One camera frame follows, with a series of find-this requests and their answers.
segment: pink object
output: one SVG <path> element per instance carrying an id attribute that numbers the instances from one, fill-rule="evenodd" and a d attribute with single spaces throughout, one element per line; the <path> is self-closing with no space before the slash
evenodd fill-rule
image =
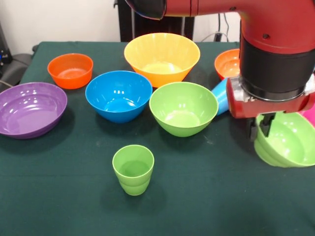
<path id="1" fill-rule="evenodd" d="M 307 111 L 300 112 L 315 128 L 315 104 Z"/>

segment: black stand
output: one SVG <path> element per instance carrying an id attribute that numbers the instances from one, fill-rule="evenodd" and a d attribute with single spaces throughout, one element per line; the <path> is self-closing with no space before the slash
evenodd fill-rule
<path id="1" fill-rule="evenodd" d="M 156 21 L 133 12 L 125 0 L 115 0 L 118 6 L 121 42 L 130 42 L 136 37 L 154 32 L 183 35 L 192 40 L 194 17 L 164 17 Z"/>

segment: bowl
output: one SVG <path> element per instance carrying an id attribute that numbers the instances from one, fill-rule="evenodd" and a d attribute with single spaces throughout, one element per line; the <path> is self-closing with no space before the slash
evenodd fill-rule
<path id="1" fill-rule="evenodd" d="M 54 58 L 48 64 L 47 69 L 59 87 L 79 89 L 91 81 L 93 61 L 84 54 L 64 54 Z"/>
<path id="2" fill-rule="evenodd" d="M 300 114 L 304 116 L 315 128 L 315 104 L 312 108 L 307 111 L 302 111 Z"/>
<path id="3" fill-rule="evenodd" d="M 216 116 L 216 97 L 205 87 L 190 82 L 173 82 L 151 96 L 150 110 L 159 125 L 177 137 L 192 136 Z"/>
<path id="4" fill-rule="evenodd" d="M 150 80 L 155 88 L 180 82 L 200 59 L 198 46 L 172 33 L 150 33 L 135 38 L 124 51 L 135 72 Z"/>
<path id="5" fill-rule="evenodd" d="M 257 123 L 263 119 L 257 117 Z M 261 129 L 254 147 L 266 163 L 277 167 L 315 165 L 315 129 L 298 113 L 277 113 L 266 138 Z"/>
<path id="6" fill-rule="evenodd" d="M 112 71 L 97 76 L 86 88 L 86 99 L 103 118 L 114 123 L 135 119 L 152 94 L 144 76 L 131 71 Z"/>
<path id="7" fill-rule="evenodd" d="M 240 74 L 240 49 L 231 49 L 217 56 L 215 69 L 221 80 L 236 77 Z"/>
<path id="8" fill-rule="evenodd" d="M 15 139 L 39 137 L 59 122 L 67 95 L 49 83 L 26 83 L 0 93 L 0 134 Z"/>

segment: yellow bowl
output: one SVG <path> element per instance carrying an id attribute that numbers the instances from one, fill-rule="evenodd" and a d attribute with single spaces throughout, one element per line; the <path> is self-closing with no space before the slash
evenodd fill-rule
<path id="1" fill-rule="evenodd" d="M 199 61 L 200 50 L 181 35 L 150 33 L 129 42 L 124 56 L 135 72 L 159 88 L 182 81 Z"/>

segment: blue bowl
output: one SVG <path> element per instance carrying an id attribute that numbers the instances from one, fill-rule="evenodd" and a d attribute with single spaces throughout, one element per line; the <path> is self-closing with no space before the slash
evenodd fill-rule
<path id="1" fill-rule="evenodd" d="M 126 123 L 144 110 L 152 85 L 131 71 L 112 71 L 97 76 L 87 86 L 85 96 L 95 111 L 114 123 Z"/>

